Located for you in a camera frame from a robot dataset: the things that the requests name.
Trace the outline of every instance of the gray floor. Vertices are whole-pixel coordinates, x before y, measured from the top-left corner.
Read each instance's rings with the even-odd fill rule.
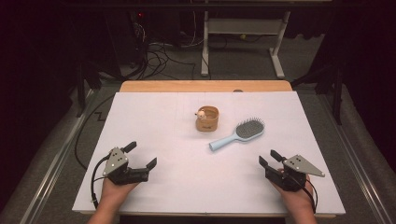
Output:
[[[321,40],[322,37],[310,40],[297,37],[283,41],[279,58],[286,80],[292,81],[306,74]],[[229,40],[225,49],[218,49],[224,46],[223,40],[212,38],[209,44],[212,47],[209,54],[211,78],[276,79],[267,52],[274,43],[273,37],[264,37],[254,43]],[[149,79],[208,79],[200,76],[200,47],[166,47],[166,52],[173,60],[188,64],[168,61],[162,74]],[[150,64],[155,65],[157,61],[151,60]],[[0,223],[84,223],[88,220],[89,216],[71,210],[85,175],[73,152],[77,133],[87,120],[77,146],[81,161],[88,165],[104,122],[96,113],[86,118],[119,87],[120,83],[104,82],[101,90],[87,92],[87,110],[80,119],[76,118],[78,104],[73,104],[35,155],[3,210]],[[396,176],[366,132],[347,88],[343,89],[343,125],[339,126],[331,116],[331,95],[316,95],[313,87],[312,84],[300,85],[295,90],[346,208],[345,215],[319,219],[318,223],[392,223],[396,220],[396,216],[390,213],[396,210]],[[75,92],[71,98],[76,99]],[[105,118],[110,106],[111,99],[95,111],[102,112],[101,116]],[[48,181],[43,182],[49,177],[52,185]]]

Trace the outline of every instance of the human arm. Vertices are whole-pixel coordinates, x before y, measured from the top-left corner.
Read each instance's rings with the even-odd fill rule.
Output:
[[[312,203],[309,196],[302,190],[299,189],[296,192],[285,191],[273,182],[272,185],[279,191],[283,203],[288,209],[290,215],[293,217],[296,224],[316,224],[317,221],[314,216],[314,211],[312,209]],[[305,182],[306,190],[312,195],[313,188],[310,184]]]
[[[105,178],[103,181],[102,196],[99,205],[88,223],[112,223],[129,192],[131,192],[131,190],[133,190],[137,185],[138,183],[115,185],[111,180]]]

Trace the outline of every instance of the wooden cup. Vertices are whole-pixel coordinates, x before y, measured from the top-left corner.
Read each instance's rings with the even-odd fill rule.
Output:
[[[197,130],[200,132],[214,132],[218,128],[219,123],[219,111],[217,108],[211,105],[205,105],[199,108],[205,111],[206,118],[199,119],[195,121]]]

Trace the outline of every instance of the dark background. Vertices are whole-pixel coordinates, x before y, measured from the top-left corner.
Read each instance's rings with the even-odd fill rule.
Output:
[[[341,57],[345,84],[369,133],[396,170],[390,159],[396,148],[396,24],[389,2],[376,1],[373,10],[295,11],[285,36],[303,34],[309,39],[326,34],[311,71],[345,56]],[[121,63],[140,62],[144,46],[134,37],[131,18],[140,20],[149,38],[177,46],[180,31],[193,34],[193,17],[188,11],[172,10],[144,11],[144,18],[131,11],[69,11],[45,0],[7,1],[1,10],[3,209],[40,145],[72,104],[69,93],[77,85],[78,68],[83,68],[83,78],[92,88],[100,88],[98,72],[120,77]],[[211,12],[216,17],[230,13]],[[231,14],[267,19],[279,12]],[[198,36],[203,33],[203,16],[196,13]],[[125,46],[130,51],[122,50]]]

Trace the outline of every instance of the hairbrush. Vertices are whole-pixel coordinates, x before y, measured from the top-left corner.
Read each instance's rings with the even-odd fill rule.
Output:
[[[247,142],[262,135],[264,133],[264,126],[264,122],[261,119],[247,119],[236,126],[232,135],[209,143],[209,147],[212,151],[215,151],[231,143],[233,140]]]

